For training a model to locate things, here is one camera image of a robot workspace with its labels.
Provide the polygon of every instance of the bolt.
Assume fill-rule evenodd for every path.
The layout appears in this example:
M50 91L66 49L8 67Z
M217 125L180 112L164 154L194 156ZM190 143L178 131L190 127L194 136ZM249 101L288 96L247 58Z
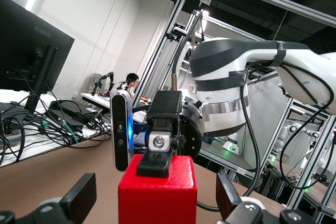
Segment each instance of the bolt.
M162 147L164 145L164 139L162 136L156 136L154 138L154 145L156 147Z
M248 204L245 204L244 207L250 211L254 211L256 210L256 207L254 205L248 205Z
M52 206L45 206L44 208L41 209L41 212L49 212L52 210Z
M299 214L297 214L296 212L289 212L288 217L291 218L294 221L298 221L298 220L302 219L301 216Z

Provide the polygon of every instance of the person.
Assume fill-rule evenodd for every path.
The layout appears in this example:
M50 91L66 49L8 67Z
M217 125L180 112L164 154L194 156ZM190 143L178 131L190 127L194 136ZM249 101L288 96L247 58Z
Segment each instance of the person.
M139 76L136 73L129 73L126 76L126 83L127 83L127 91L131 95L131 98L134 97L134 92L131 88L136 88L139 82Z

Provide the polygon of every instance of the red cube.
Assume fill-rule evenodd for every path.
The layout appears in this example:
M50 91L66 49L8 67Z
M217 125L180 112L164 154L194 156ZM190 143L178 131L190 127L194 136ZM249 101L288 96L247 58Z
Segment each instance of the red cube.
M168 178L136 175L135 155L118 187L119 224L195 224L197 185L193 160L173 156Z

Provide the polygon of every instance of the black clamp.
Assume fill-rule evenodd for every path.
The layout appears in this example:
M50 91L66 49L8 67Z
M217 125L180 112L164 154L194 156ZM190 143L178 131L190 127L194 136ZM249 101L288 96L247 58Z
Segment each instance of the black clamp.
M274 42L278 45L278 53L274 55L272 63L269 65L269 67L279 67L285 56L286 56L286 42L284 41L275 41Z
M195 86L197 91L217 91L224 89L231 89L242 87L246 84L248 72L243 71L231 71L228 77L212 80L197 81L195 80Z

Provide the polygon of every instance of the black ceiling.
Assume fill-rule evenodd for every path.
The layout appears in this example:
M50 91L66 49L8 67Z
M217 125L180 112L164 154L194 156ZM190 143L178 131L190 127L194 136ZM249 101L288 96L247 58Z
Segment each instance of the black ceiling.
M293 1L336 16L336 0ZM200 9L199 4L200 0L186 0L182 10L191 13ZM210 7L206 8L210 16L266 40L301 42L318 54L336 51L336 28L286 13L260 0L211 0Z

